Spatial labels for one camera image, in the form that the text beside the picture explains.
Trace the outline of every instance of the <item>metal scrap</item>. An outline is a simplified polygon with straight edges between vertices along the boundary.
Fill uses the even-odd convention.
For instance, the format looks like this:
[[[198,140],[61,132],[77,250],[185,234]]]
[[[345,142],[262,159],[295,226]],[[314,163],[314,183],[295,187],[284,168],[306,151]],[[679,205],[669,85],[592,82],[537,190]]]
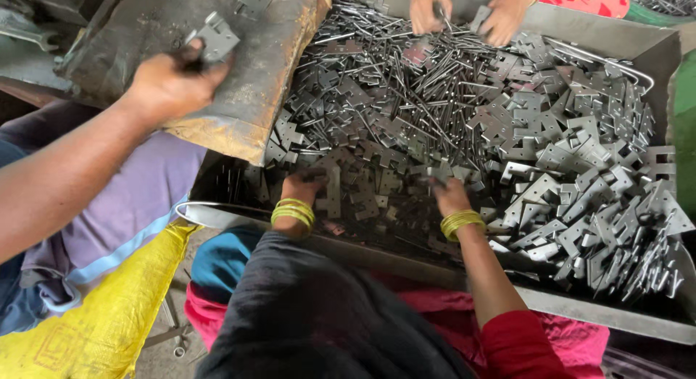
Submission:
[[[465,25],[414,37],[384,12],[334,0],[294,73],[269,173],[293,170],[296,153],[331,175],[317,209],[344,236],[380,245],[389,231],[461,263],[426,182],[454,176],[494,250],[540,266],[532,278],[610,302],[674,297],[670,252],[695,227],[674,200],[673,148],[650,146],[650,77],[525,32],[502,49]]]

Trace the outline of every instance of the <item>pink fabric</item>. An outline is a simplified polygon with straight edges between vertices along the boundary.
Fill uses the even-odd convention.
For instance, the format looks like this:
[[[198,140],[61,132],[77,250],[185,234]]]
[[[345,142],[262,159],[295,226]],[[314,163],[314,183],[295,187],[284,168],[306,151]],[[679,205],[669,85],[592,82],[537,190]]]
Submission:
[[[375,274],[420,313],[438,333],[478,372],[486,372],[481,331],[473,311],[470,294],[434,288],[401,277]],[[184,313],[208,350],[215,341],[227,311],[226,304],[209,302],[196,295],[196,286],[188,284]],[[609,329],[548,313],[534,312],[566,371],[582,379],[604,379],[599,364],[604,354]]]
[[[184,302],[184,314],[194,326],[194,329],[200,333],[200,338],[203,339],[205,348],[210,351],[213,341],[217,338],[217,334],[222,327],[222,322],[225,320],[227,312],[227,304],[220,304],[205,300],[196,295],[196,286],[189,282],[186,287],[186,302]]]

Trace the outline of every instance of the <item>blue stripe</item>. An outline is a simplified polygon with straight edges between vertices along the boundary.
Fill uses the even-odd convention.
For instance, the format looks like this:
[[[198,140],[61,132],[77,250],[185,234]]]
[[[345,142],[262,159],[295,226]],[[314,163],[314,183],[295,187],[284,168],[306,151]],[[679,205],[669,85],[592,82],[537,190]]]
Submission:
[[[176,206],[184,201],[187,201],[188,197],[189,195],[186,194],[184,198],[180,199],[178,203],[174,204],[171,210],[169,210],[169,213],[150,223],[150,225],[138,232],[133,239],[121,245],[118,249],[114,250],[113,253],[106,257],[97,259],[82,269],[74,269],[66,277],[66,280],[73,285],[86,284],[91,282],[93,279],[100,277],[100,275],[114,266],[119,266],[123,261],[125,261],[126,258],[128,258],[128,256],[140,248],[145,238],[152,234],[161,232],[167,226],[167,224],[169,224],[169,220],[171,219],[172,215],[176,214],[174,211]]]

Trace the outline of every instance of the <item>lavender clothing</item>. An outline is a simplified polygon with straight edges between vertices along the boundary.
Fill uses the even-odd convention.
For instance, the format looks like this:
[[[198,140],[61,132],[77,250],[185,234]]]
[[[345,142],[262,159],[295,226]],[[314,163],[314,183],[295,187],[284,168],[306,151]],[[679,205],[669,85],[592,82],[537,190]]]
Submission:
[[[52,103],[0,126],[0,141],[32,153],[98,112],[73,102]],[[25,251],[19,285],[39,286],[53,312],[78,305],[100,277],[177,218],[173,207],[187,200],[205,152],[168,133],[150,135],[81,214]]]

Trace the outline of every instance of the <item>sleeve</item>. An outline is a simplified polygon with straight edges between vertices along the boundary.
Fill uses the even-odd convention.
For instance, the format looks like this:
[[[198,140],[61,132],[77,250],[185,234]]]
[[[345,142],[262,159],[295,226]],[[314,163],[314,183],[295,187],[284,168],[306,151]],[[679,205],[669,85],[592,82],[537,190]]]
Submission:
[[[531,311],[502,313],[481,331],[481,344],[493,378],[565,379],[568,374]]]

